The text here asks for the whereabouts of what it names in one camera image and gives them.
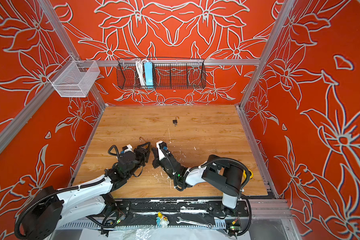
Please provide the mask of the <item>brass padlock with steel shackle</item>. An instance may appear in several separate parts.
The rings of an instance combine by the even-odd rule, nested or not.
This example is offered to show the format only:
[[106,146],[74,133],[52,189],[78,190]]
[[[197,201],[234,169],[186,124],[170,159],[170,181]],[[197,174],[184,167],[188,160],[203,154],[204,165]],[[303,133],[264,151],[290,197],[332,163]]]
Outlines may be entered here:
[[141,144],[145,144],[147,142],[143,137],[139,137],[139,141]]

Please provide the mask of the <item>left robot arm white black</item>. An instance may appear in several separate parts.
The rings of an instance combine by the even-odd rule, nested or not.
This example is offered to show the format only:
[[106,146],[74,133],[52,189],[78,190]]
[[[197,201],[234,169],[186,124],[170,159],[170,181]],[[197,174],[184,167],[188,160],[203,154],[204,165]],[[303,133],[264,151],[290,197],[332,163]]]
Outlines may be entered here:
[[143,169],[149,160],[151,143],[146,142],[133,148],[124,146],[122,151],[113,145],[109,155],[117,162],[104,174],[80,185],[54,189],[42,189],[26,206],[15,222],[14,234],[19,240],[43,240],[52,232],[72,221],[93,217],[107,207],[115,207],[111,193],[124,186]]

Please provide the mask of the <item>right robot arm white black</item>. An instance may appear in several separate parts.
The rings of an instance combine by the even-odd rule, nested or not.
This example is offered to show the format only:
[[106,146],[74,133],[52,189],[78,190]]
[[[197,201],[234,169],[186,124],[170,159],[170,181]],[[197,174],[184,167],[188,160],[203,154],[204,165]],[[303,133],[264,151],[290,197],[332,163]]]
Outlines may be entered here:
[[223,193],[222,204],[229,209],[236,208],[243,188],[253,178],[253,172],[235,159],[210,155],[203,164],[187,168],[175,159],[165,143],[160,143],[152,151],[155,158],[153,167],[161,167],[178,191],[208,183]]

